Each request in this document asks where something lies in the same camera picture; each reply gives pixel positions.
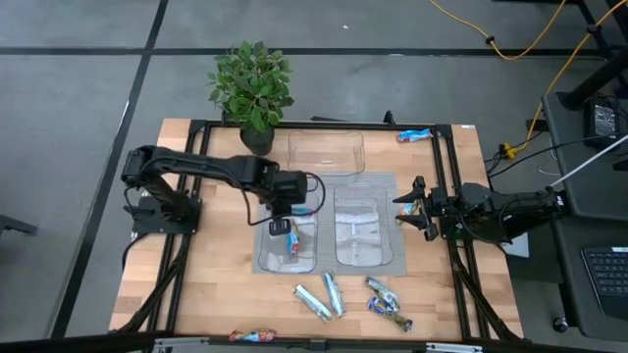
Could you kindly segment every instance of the concrete floor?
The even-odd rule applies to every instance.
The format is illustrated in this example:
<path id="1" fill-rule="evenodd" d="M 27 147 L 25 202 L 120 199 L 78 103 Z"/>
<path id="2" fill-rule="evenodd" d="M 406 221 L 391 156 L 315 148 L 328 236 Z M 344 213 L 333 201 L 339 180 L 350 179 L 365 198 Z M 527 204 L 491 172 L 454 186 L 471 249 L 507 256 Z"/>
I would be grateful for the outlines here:
<path id="1" fill-rule="evenodd" d="M 2 0 L 0 47 L 143 47 L 158 3 Z M 490 0 L 440 3 L 508 48 L 526 47 L 555 9 Z M 589 5 L 596 18 L 606 11 L 601 1 Z M 612 44 L 625 44 L 615 24 L 605 25 L 604 32 Z M 579 11 L 567 7 L 540 47 L 572 48 L 583 33 Z M 243 39 L 304 48 L 486 47 L 472 29 L 422 0 L 170 0 L 156 46 L 229 47 Z M 301 55 L 290 60 L 296 103 L 286 110 L 287 119 L 316 115 L 378 122 L 392 110 L 400 122 L 474 124 L 489 158 L 499 143 L 525 137 L 525 120 L 565 58 Z M 0 148 L 6 151 L 0 155 L 0 214 L 40 227 L 36 237 L 5 232 L 0 240 L 1 341 L 46 334 L 138 63 L 138 56 L 0 56 Z M 576 60 L 558 88 L 573 87 L 601 63 Z M 213 68 L 212 56 L 152 57 L 123 155 L 154 143 L 164 118 L 218 119 L 205 87 L 205 73 Z M 542 136 L 524 154 L 548 144 Z M 524 191 L 555 179 L 538 169 L 557 171 L 551 156 L 543 155 L 496 178 L 495 187 Z M 69 335 L 108 327 L 131 228 L 117 176 Z M 577 329 L 553 332 L 550 319 L 562 312 L 555 285 L 516 278 L 513 285 L 525 334 L 533 341 L 627 350 L 627 344 L 589 339 Z"/>

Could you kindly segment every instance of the black desk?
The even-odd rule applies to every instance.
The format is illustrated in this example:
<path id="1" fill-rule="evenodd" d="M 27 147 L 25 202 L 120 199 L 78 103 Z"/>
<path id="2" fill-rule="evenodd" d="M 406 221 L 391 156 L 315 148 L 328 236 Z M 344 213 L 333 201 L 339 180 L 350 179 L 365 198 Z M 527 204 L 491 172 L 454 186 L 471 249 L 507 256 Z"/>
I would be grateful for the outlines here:
<path id="1" fill-rule="evenodd" d="M 561 295 L 567 323 L 587 337 L 628 341 L 628 321 L 600 310 L 580 255 L 583 247 L 628 246 L 628 223 L 563 217 L 551 227 L 564 279 Z"/>
<path id="2" fill-rule="evenodd" d="M 563 108 L 555 94 L 545 96 L 543 105 L 553 144 L 583 138 L 583 111 Z M 627 150 L 621 146 L 612 153 Z M 560 172 L 569 173 L 596 153 L 583 143 L 558 148 Z M 612 170 L 617 160 L 602 156 L 565 181 L 574 215 L 551 222 L 551 229 L 563 277 L 560 293 L 567 323 L 588 337 L 628 341 L 628 321 L 602 312 L 580 253 L 584 247 L 628 246 L 628 173 Z"/>
<path id="3" fill-rule="evenodd" d="M 628 110 L 628 101 L 622 102 Z M 565 109 L 555 94 L 543 98 L 543 107 L 554 145 L 584 137 L 582 110 Z M 628 129 L 624 120 L 620 124 L 621 129 Z M 566 175 L 598 152 L 584 143 L 556 149 L 560 172 Z M 628 146 L 623 143 L 619 150 L 601 156 L 564 182 L 570 207 L 577 216 L 628 222 L 628 172 L 614 171 L 612 164 L 621 158 L 611 155 L 625 152 Z"/>

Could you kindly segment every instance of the wooden tabletop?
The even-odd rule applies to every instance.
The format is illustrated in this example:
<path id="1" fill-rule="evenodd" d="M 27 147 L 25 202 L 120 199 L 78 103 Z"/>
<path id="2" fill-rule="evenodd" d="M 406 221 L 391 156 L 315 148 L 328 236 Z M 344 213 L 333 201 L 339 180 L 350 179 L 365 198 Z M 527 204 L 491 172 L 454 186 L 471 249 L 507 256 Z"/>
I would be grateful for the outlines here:
<path id="1" fill-rule="evenodd" d="M 183 151 L 189 122 L 165 120 L 158 144 Z M 475 128 L 452 128 L 463 182 L 487 184 Z M 277 129 L 273 152 L 267 156 L 279 162 L 282 168 L 287 167 L 290 133 L 290 129 Z M 428 188 L 437 185 L 430 141 L 399 144 L 394 140 L 393 131 L 361 133 L 364 136 L 366 171 L 396 173 L 400 195 L 410 191 L 416 176 L 425 177 Z M 451 175 L 444 141 L 442 151 L 447 186 L 450 187 Z M 208 155 L 231 157 L 238 154 L 249 154 L 239 140 L 238 130 L 212 128 Z M 174 185 L 177 176 L 166 176 L 166 180 Z M 379 277 L 398 295 L 401 315 L 414 321 L 411 332 L 404 333 L 395 324 L 367 311 L 366 302 L 373 292 L 365 285 L 363 276 L 338 276 L 346 314 L 326 324 L 292 293 L 297 284 L 302 284 L 329 304 L 320 276 L 252 273 L 255 230 L 246 224 L 241 193 L 221 182 L 204 179 L 200 196 L 204 206 L 198 232 L 191 240 L 176 333 L 224 335 L 235 329 L 272 328 L 281 337 L 461 339 L 451 267 L 446 244 L 441 239 L 426 242 L 422 232 L 403 226 L 408 274 L 405 277 Z M 254 195 L 248 196 L 256 203 Z M 257 208 L 253 209 L 252 219 L 255 219 Z M 125 324 L 152 290 L 164 238 L 163 234 L 149 235 L 130 252 L 111 328 Z M 474 246 L 484 294 L 509 328 L 521 335 L 519 314 L 503 254 L 489 244 L 475 242 Z M 165 323 L 168 302 L 165 299 L 162 304 L 160 328 Z M 478 334 L 473 300 L 468 293 L 467 308 L 472 331 Z"/>

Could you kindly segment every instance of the gray mat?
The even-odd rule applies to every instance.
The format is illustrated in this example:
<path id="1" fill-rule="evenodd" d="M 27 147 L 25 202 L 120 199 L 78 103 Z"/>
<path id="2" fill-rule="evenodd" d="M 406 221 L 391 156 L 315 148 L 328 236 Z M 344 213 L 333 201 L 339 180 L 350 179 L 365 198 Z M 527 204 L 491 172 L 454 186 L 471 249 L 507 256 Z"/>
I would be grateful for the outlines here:
<path id="1" fill-rule="evenodd" d="M 397 196 L 395 174 L 365 172 L 354 176 L 334 176 L 333 173 L 320 173 L 319 177 L 321 177 L 326 186 L 326 201 L 323 208 L 316 215 L 316 227 L 312 223 L 298 226 L 301 240 L 299 257 L 302 256 L 302 258 L 294 260 L 299 262 L 300 270 L 297 273 L 321 274 L 323 271 L 331 270 L 337 275 L 406 276 L 407 268 L 405 265 L 403 233 L 401 227 L 394 221 L 394 216 L 400 210 L 399 205 L 393 204 L 393 199 Z M 384 220 L 379 220 L 379 222 L 385 222 L 388 226 L 383 227 L 380 231 L 381 255 L 378 253 L 375 260 L 373 260 L 373 257 L 367 256 L 365 257 L 367 261 L 362 261 L 360 264 L 364 265 L 369 260 L 373 264 L 380 264 L 380 262 L 381 264 L 369 264 L 369 266 L 344 265 L 337 256 L 337 215 L 335 214 L 335 204 L 345 200 L 343 197 L 350 199 L 350 197 L 354 196 L 355 199 L 360 199 L 362 195 L 365 195 L 365 190 L 369 192 L 366 194 L 366 198 L 373 197 L 377 202 L 379 215 L 381 215 L 381 218 L 384 218 Z M 315 194 L 316 196 L 308 196 L 310 198 L 306 205 L 308 208 L 315 208 L 318 200 L 322 197 L 321 188 L 319 187 L 315 192 L 308 193 L 308 195 L 310 194 Z M 269 215 L 266 210 L 262 210 L 260 214 L 263 217 Z M 258 226 L 256 230 L 253 272 L 255 274 L 295 273 L 296 270 L 291 271 L 287 270 L 286 267 L 278 267 L 277 260 L 274 260 L 273 266 L 269 266 L 271 263 L 271 261 L 267 260 L 269 251 L 273 256 L 284 254 L 285 256 L 280 257 L 288 259 L 288 267 L 290 266 L 290 259 L 286 250 L 286 235 L 270 237 L 267 229 L 268 224 L 264 224 Z"/>

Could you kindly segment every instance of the transparent bin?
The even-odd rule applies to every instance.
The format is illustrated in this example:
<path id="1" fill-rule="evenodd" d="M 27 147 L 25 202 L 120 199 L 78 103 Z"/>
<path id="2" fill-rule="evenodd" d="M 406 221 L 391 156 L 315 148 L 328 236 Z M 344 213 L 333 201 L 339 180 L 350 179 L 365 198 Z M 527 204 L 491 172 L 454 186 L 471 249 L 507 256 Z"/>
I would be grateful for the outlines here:
<path id="1" fill-rule="evenodd" d="M 293 205 L 292 211 L 315 210 L 319 205 L 319 197 L 308 192 L 304 204 Z M 270 216 L 267 211 L 263 217 Z M 268 223 L 262 227 L 262 243 L 258 257 L 259 267 L 265 271 L 282 274 L 309 273 L 316 267 L 316 242 L 318 236 L 318 213 L 306 217 L 289 217 L 296 225 L 300 249 L 295 255 L 288 251 L 288 235 L 271 235 Z"/>
<path id="2" fill-rule="evenodd" d="M 393 260 L 388 199 L 388 194 L 375 185 L 335 188 L 336 257 L 341 264 L 376 267 Z"/>
<path id="3" fill-rule="evenodd" d="M 329 177 L 364 172 L 364 137 L 358 131 L 293 131 L 288 150 L 288 168 L 293 171 L 326 172 Z"/>

